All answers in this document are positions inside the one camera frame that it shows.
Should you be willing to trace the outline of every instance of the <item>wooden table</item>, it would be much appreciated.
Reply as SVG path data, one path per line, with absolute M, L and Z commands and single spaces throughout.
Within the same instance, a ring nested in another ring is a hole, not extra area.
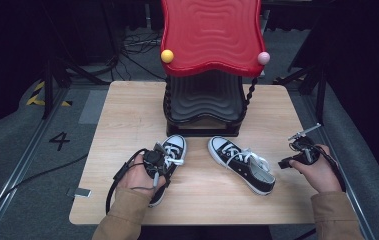
M 111 84 L 79 184 L 92 194 L 74 200 L 72 223 L 98 224 L 105 216 L 105 199 L 115 173 L 137 150 L 152 149 L 155 142 L 166 139 L 164 91 L 165 83 Z M 267 196 L 254 194 L 239 176 L 211 158 L 209 138 L 190 137 L 185 165 L 175 171 L 163 201 L 148 209 L 143 223 L 313 223 L 310 196 L 315 190 L 298 171 L 281 170 L 277 164 L 295 154 L 288 147 L 288 137 L 300 130 L 286 89 L 257 86 L 239 136 L 229 139 L 269 161 L 276 177 L 273 191 Z

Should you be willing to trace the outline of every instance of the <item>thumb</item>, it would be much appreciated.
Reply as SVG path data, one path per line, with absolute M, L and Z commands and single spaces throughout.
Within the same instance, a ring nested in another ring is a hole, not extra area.
M 301 173 L 303 172 L 304 167 L 305 167 L 304 164 L 302 164 L 302 163 L 300 163 L 300 162 L 298 162 L 298 161 L 295 161 L 295 160 L 293 160 L 293 159 L 289 160 L 289 164 L 290 164 L 293 168 L 295 168 L 296 170 L 300 171 Z

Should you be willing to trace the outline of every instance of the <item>white shoelace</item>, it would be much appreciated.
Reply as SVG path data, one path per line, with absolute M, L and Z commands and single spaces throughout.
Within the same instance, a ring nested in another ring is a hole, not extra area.
M 229 163 L 234 158 L 241 162 L 248 163 L 248 159 L 252 157 L 252 159 L 255 160 L 255 162 L 260 168 L 262 168 L 266 172 L 270 171 L 270 166 L 267 160 L 253 153 L 250 148 L 242 149 L 242 152 L 239 152 L 239 150 L 235 148 L 233 144 L 228 144 L 222 150 L 223 154 L 227 154 L 227 152 L 230 153 L 230 158 L 226 162 L 226 168 L 229 168 Z
M 176 154 L 174 151 L 177 152 L 177 154 L 180 154 L 180 149 L 173 146 L 165 146 L 164 149 L 167 151 L 167 156 L 165 156 L 164 163 L 167 165 L 167 168 L 170 167 L 171 163 L 174 163 L 175 165 L 183 165 L 185 163 L 184 159 L 176 159 Z

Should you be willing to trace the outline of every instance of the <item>pink ball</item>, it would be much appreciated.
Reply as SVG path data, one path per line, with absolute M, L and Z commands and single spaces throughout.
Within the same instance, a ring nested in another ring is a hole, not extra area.
M 268 52 L 261 52 L 258 54 L 258 63 L 266 65 L 270 61 L 270 54 Z

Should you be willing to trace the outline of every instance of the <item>black tiered base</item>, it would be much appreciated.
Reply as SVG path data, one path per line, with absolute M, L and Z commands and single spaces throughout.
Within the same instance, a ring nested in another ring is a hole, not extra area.
M 245 99 L 242 78 L 211 70 L 167 78 L 163 109 L 167 135 L 238 136 L 254 85 Z

